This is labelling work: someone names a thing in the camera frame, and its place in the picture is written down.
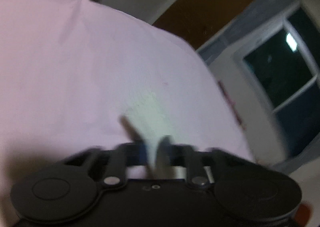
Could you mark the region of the white knit sweater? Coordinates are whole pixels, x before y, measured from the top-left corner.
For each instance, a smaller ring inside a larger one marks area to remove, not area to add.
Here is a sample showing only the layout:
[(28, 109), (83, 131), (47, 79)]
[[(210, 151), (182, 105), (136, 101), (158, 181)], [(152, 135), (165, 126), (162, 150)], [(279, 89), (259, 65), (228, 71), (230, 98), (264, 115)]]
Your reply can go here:
[(153, 179), (174, 179), (176, 171), (160, 146), (175, 135), (156, 94), (146, 93), (129, 105), (120, 122), (129, 138), (146, 149), (147, 173)]

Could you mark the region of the pink floral bed sheet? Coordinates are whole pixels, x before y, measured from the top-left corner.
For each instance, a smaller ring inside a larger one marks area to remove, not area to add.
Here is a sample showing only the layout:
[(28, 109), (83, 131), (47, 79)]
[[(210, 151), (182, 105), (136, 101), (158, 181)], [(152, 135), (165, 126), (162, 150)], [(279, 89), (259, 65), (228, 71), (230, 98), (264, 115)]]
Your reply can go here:
[(1, 0), (1, 226), (12, 184), (131, 139), (120, 117), (155, 93), (172, 141), (253, 160), (215, 78), (181, 38), (90, 0)]

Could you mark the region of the sliding glass window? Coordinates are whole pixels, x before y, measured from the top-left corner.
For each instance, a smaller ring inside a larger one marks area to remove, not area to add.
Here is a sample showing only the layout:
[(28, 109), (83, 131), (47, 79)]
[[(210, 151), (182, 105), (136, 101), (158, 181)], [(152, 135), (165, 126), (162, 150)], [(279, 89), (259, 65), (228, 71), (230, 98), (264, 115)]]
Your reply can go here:
[(280, 136), (287, 158), (319, 135), (319, 26), (297, 2), (234, 56)]

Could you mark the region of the left grey curtain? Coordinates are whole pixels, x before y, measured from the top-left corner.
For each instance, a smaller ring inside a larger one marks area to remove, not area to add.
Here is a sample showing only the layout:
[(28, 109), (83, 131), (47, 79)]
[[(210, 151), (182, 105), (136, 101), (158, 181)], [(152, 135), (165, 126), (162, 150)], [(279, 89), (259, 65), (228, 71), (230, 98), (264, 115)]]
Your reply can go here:
[(197, 50), (198, 54), (206, 65), (210, 65), (231, 44), (253, 32), (295, 1), (297, 0), (253, 0), (238, 16), (204, 43)]

